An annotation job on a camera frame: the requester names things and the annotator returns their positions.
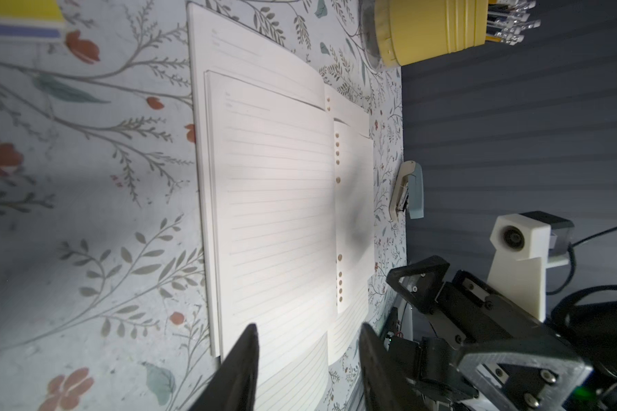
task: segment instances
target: blue stripe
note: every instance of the blue stripe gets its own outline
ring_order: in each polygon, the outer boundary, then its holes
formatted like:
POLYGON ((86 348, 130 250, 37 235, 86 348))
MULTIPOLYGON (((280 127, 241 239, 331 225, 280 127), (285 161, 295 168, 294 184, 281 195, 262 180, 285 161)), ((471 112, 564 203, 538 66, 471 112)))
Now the blue stripe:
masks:
POLYGON ((55 39, 62 37, 59 29, 56 28, 39 28, 28 26, 11 26, 9 24, 0 24, 0 36, 5 37, 40 37, 47 39, 55 39))

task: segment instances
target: screw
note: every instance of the screw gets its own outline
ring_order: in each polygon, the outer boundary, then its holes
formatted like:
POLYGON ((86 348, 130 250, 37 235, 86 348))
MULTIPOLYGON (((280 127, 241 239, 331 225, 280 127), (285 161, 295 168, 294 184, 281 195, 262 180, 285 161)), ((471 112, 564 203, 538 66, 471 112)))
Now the screw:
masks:
POLYGON ((526 401, 526 404, 528 405, 528 407, 536 408, 540 406, 539 400, 536 399, 534 395, 531 393, 523 394, 523 399, 526 401))
POLYGON ((540 376, 542 377, 544 381, 546 381, 549 384, 555 384, 555 382, 557 381, 557 377, 555 377, 555 374, 553 374, 549 370, 541 370, 540 376))

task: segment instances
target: light blue stapler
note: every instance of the light blue stapler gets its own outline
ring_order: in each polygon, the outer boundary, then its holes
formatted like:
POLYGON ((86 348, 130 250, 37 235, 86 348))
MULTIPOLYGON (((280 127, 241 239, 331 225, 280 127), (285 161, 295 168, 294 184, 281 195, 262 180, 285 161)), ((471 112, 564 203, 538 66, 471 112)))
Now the light blue stapler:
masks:
POLYGON ((423 169, 415 161, 405 161, 400 166, 389 204, 392 221, 397 221, 397 213, 409 211, 409 218, 423 218, 423 169))

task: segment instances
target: floral tablecloth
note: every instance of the floral tablecloth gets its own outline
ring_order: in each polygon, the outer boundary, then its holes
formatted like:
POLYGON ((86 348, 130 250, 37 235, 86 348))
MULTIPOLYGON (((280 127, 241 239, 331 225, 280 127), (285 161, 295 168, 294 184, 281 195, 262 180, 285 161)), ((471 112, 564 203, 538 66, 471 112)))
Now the floral tablecloth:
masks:
MULTIPOLYGON (((387 206, 400 71, 365 61, 354 0, 198 0, 370 112, 370 322, 405 263, 387 206)), ((0 42, 0 410, 184 410, 216 369, 206 319, 185 3, 59 0, 65 42, 0 42)), ((354 341, 318 409, 344 409, 354 341)))

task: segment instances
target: open notebook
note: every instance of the open notebook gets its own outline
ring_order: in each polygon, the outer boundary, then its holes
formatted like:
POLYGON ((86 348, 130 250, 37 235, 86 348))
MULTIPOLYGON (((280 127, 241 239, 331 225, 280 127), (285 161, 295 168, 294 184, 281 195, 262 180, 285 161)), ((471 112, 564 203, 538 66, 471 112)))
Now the open notebook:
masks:
POLYGON ((368 115, 265 37, 188 14, 212 353, 256 323, 256 408, 296 400, 290 381, 322 387, 292 407, 310 408, 368 312, 368 115))

